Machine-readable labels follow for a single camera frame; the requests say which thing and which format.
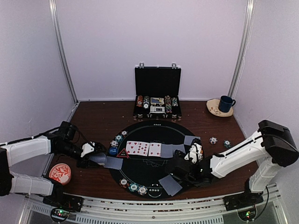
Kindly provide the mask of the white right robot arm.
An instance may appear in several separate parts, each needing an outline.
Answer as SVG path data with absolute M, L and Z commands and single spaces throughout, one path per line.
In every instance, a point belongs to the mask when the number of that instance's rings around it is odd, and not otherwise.
M 203 187 L 264 158 L 259 169 L 246 182 L 246 191 L 239 197 L 242 205 L 249 206 L 282 167 L 294 164 L 299 158 L 289 128 L 269 120 L 259 122 L 258 126 L 259 129 L 243 142 L 209 157 L 204 157 L 201 141 L 193 138 L 189 151 L 186 154 L 176 151 L 165 171 L 176 180 Z

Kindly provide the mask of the five of hearts card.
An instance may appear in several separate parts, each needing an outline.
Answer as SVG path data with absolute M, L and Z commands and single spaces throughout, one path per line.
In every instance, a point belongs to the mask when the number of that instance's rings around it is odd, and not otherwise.
M 136 154 L 138 151 L 138 141 L 127 141 L 126 151 L 128 154 Z

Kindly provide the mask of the green chips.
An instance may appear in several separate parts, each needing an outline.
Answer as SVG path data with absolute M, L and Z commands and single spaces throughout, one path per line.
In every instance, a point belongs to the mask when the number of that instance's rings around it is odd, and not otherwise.
M 135 192 L 138 190 L 138 185 L 136 183 L 131 183 L 128 187 L 128 189 L 131 191 L 131 192 Z
M 115 137 L 115 140 L 116 140 L 117 142 L 121 142 L 122 139 L 123 139 L 123 136 L 122 136 L 121 134 L 118 134 L 118 135 L 116 135 L 116 137 Z

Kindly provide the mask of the red black chips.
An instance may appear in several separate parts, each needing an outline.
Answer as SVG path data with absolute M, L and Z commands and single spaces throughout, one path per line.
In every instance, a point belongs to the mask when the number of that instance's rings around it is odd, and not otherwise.
M 119 181 L 119 185 L 122 187 L 122 188 L 128 188 L 129 187 L 129 185 L 130 185 L 130 183 L 129 183 L 129 181 L 127 180 L 127 179 L 125 179 L 125 178 L 122 178 L 122 179 L 120 179 L 120 181 Z
M 128 134 L 128 132 L 125 131 L 125 130 L 121 132 L 121 135 L 122 135 L 123 137 L 127 136 L 127 134 Z

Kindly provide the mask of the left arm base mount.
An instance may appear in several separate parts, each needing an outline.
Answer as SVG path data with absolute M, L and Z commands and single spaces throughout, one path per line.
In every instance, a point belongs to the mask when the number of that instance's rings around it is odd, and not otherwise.
M 72 212 L 80 212 L 83 201 L 82 197 L 68 194 L 63 194 L 60 199 L 43 196 L 43 203 L 53 207 L 50 211 L 50 218 L 56 223 L 66 221 Z

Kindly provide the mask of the white blue chip stack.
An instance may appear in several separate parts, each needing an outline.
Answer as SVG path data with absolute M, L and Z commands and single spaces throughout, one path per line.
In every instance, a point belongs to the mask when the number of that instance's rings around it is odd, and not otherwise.
M 211 138 L 209 139 L 209 142 L 210 142 L 210 144 L 215 145 L 215 144 L 218 142 L 218 140 L 217 140 L 216 137 L 211 137 Z

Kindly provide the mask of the white blue chips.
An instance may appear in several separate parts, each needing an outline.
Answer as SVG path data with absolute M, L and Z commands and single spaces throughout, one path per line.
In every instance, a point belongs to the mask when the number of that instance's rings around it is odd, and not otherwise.
M 144 196 L 147 194 L 148 189 L 145 186 L 139 186 L 137 192 L 138 192 L 138 194 Z
M 110 145 L 111 145 L 111 147 L 118 147 L 119 142 L 116 141 L 116 140 L 113 140 L 113 141 L 110 142 Z

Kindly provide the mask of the clear round dealer button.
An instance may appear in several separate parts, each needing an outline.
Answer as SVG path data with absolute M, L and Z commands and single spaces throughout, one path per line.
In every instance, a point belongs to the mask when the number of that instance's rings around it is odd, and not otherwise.
M 158 183 L 153 183 L 148 188 L 148 195 L 152 198 L 158 198 L 162 195 L 163 188 Z

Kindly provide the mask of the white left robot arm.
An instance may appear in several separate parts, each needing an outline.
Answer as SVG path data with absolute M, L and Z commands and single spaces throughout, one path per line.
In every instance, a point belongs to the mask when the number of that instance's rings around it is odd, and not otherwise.
M 36 136 L 2 143 L 0 145 L 0 195 L 6 196 L 10 193 L 40 195 L 48 197 L 57 207 L 65 206 L 67 196 L 63 194 L 61 183 L 51 178 L 13 173 L 10 168 L 22 161 L 48 154 L 71 157 L 77 161 L 79 168 L 105 165 L 106 148 L 99 142 L 88 140 L 79 147 L 72 142 L 76 133 L 83 137 L 75 125 L 63 121 L 59 127 Z

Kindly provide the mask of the blue playing card deck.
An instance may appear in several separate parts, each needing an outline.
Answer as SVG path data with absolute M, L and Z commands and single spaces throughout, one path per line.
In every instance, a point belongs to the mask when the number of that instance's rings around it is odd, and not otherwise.
M 104 166 L 107 162 L 107 156 L 104 153 L 93 154 L 89 156 L 89 160 Z

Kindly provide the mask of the nine of diamonds card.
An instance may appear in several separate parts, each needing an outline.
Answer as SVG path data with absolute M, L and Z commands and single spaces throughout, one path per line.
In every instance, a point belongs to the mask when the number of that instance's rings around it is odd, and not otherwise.
M 148 156 L 150 144 L 148 142 L 138 142 L 137 143 L 137 155 Z

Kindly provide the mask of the blue card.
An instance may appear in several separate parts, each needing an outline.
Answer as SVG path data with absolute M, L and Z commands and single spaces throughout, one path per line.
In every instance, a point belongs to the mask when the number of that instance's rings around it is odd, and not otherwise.
M 103 165 L 103 167 L 109 168 L 109 169 L 121 170 L 122 165 L 123 165 L 123 159 L 122 158 L 107 156 L 106 162 Z
M 200 137 L 199 136 L 186 135 L 185 138 L 184 138 L 184 145 L 191 145 L 192 141 L 194 139 L 199 139 L 200 140 Z
M 164 188 L 167 182 L 176 181 L 171 175 L 167 175 L 166 177 L 159 180 L 160 185 Z
M 162 144 L 161 145 L 161 158 L 172 158 L 173 157 L 173 145 Z
M 176 195 L 182 188 L 176 181 L 167 182 L 164 187 L 166 193 L 170 196 Z

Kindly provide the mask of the green chip stack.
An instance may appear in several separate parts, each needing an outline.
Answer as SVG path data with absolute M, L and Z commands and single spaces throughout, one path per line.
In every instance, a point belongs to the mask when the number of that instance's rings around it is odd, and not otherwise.
M 231 142 L 229 140 L 225 140 L 223 142 L 223 145 L 224 145 L 225 148 L 231 148 Z

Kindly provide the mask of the red triangle all-in marker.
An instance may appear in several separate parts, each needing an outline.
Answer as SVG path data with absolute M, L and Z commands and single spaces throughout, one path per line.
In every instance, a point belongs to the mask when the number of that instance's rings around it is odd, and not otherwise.
M 129 158 L 129 155 L 125 148 L 123 148 L 118 154 L 117 158 Z

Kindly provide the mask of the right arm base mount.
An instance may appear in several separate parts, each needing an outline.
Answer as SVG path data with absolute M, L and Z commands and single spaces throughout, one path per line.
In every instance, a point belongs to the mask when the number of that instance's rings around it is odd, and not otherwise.
M 258 214 L 256 205 L 263 202 L 261 193 L 245 194 L 243 192 L 223 198 L 226 211 L 237 210 L 238 217 L 245 222 L 253 222 L 259 218 L 265 210 L 268 200 L 266 200 L 264 208 Z

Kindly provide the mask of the blue small blind button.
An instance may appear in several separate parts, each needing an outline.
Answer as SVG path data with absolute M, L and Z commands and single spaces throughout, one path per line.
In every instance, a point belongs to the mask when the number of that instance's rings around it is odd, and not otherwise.
M 117 153 L 118 153 L 118 148 L 116 148 L 116 147 L 111 147 L 111 148 L 109 148 L 108 153 L 109 153 L 110 155 L 117 155 Z

